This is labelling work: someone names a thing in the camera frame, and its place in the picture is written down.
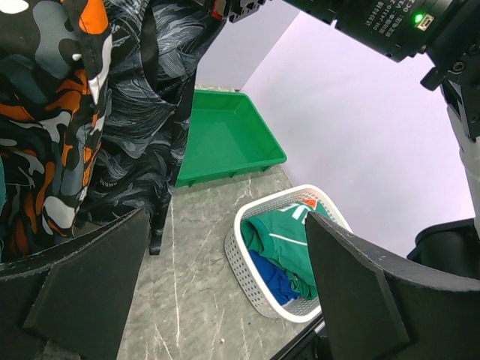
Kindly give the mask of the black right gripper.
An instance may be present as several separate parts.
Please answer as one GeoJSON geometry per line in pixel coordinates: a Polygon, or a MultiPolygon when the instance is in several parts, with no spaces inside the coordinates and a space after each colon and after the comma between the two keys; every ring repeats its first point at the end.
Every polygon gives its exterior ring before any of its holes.
{"type": "Polygon", "coordinates": [[[436,89],[445,79],[479,84],[478,1],[337,0],[290,5],[394,62],[427,54],[433,68],[421,81],[426,89],[436,89]]]}

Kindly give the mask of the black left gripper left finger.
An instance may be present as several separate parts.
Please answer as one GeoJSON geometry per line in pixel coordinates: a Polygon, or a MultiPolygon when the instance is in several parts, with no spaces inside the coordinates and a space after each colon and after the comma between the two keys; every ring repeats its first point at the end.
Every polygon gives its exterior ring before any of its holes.
{"type": "Polygon", "coordinates": [[[149,242],[136,210],[48,250],[1,264],[1,358],[33,359],[53,341],[115,359],[149,242]]]}

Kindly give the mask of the dark grey patterned shorts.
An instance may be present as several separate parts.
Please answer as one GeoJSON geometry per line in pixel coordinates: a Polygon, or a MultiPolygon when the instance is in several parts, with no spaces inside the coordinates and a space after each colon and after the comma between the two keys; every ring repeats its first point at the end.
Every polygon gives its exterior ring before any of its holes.
{"type": "Polygon", "coordinates": [[[185,157],[197,67],[224,22],[193,1],[107,1],[109,106],[78,219],[103,224],[134,209],[150,217],[157,255],[185,157]]]}

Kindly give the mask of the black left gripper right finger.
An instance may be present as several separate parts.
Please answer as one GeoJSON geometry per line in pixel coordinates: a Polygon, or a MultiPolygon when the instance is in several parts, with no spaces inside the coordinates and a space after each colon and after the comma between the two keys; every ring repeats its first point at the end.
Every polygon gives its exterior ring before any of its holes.
{"type": "Polygon", "coordinates": [[[333,359],[477,359],[472,220],[420,232],[398,256],[310,213],[307,246],[333,359]]]}

